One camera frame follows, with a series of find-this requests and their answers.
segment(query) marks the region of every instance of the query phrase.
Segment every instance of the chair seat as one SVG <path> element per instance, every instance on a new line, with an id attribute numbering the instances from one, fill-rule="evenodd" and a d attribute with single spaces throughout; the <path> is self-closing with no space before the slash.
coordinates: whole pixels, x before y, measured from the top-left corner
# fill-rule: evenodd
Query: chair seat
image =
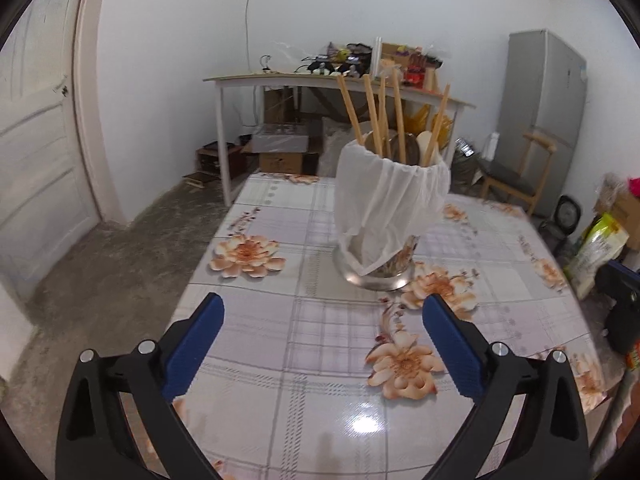
<path id="1" fill-rule="evenodd" d="M 505 168 L 500 162 L 483 160 L 481 158 L 478 160 L 478 166 L 483 174 L 507 186 L 513 187 L 513 189 L 517 189 L 525 195 L 534 196 L 536 194 L 536 190 L 529 182 L 524 180 L 515 171 Z"/>

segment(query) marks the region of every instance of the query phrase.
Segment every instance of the metal base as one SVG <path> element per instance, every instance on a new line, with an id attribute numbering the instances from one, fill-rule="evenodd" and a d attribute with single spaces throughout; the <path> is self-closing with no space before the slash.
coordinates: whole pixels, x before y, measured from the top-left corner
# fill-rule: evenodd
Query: metal base
<path id="1" fill-rule="evenodd" d="M 335 268 L 342 277 L 349 283 L 368 290 L 398 290 L 398 288 L 404 287 L 414 278 L 414 263 L 409 264 L 409 267 L 396 274 L 391 278 L 377 278 L 374 276 L 360 276 L 357 274 L 349 264 L 345 261 L 340 247 L 334 249 L 334 264 Z"/>

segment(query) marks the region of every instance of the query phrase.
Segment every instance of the wooden chair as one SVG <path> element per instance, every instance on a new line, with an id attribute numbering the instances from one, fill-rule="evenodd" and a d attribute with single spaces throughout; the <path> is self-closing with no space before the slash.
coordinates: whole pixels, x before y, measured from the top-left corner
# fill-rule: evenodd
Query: wooden chair
<path id="1" fill-rule="evenodd" d="M 526 133 L 523 134 L 523 137 L 527 139 L 529 143 L 522 154 L 520 167 L 517 172 L 510 170 L 509 168 L 505 168 L 499 162 L 482 159 L 478 162 L 478 167 L 482 176 L 484 176 L 484 184 L 482 186 L 482 191 L 480 192 L 480 197 L 486 199 L 487 193 L 489 193 L 489 186 L 497 187 L 498 189 L 508 193 L 509 196 L 516 196 L 528 203 L 529 210 L 527 211 L 527 214 L 531 216 L 538 204 L 540 195 L 542 195 L 542 190 L 545 187 L 546 178 L 548 177 L 551 164 L 551 156 L 556 152 L 556 145 L 551 140 L 540 134 Z M 533 142 L 548 152 L 545 169 L 542 171 L 542 177 L 538 182 L 537 188 L 534 188 L 522 177 L 522 172 L 527 166 L 527 159 Z"/>

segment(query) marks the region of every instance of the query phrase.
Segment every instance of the blue gripper pad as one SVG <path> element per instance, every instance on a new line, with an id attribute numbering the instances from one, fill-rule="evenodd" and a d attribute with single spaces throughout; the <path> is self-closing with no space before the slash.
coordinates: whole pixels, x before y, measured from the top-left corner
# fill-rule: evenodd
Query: blue gripper pad
<path id="1" fill-rule="evenodd" d="M 460 395 L 476 402 L 484 395 L 480 350 L 488 343 L 475 325 L 459 320 L 437 294 L 422 304 L 422 323 L 444 361 Z"/>
<path id="2" fill-rule="evenodd" d="M 225 305 L 209 293 L 189 319 L 176 321 L 160 340 L 165 382 L 162 396 L 172 402 L 184 395 L 225 320 Z"/>

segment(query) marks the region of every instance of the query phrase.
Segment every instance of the white wall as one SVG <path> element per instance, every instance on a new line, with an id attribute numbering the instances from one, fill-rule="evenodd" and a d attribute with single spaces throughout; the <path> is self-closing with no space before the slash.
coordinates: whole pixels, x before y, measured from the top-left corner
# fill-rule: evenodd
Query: white wall
<path id="1" fill-rule="evenodd" d="M 593 218 L 607 171 L 640 176 L 640 49 L 609 0 L 555 0 L 550 27 L 587 60 L 587 102 L 564 193 Z"/>
<path id="2" fill-rule="evenodd" d="M 18 308 L 15 296 L 0 280 L 0 377 L 4 380 L 11 378 L 32 332 L 33 326 Z"/>
<path id="3" fill-rule="evenodd" d="M 475 104 L 457 133 L 478 144 L 494 131 L 511 32 L 546 27 L 552 0 L 251 0 L 252 63 L 274 56 L 273 68 L 292 68 L 274 42 L 317 54 L 328 43 L 386 41 L 434 44 L 450 53 L 438 70 L 441 86 Z"/>
<path id="4" fill-rule="evenodd" d="M 246 72 L 245 0 L 102 0 L 97 82 L 106 158 L 133 220 L 194 167 L 215 140 L 207 76 Z M 229 136 L 237 100 L 225 93 Z"/>

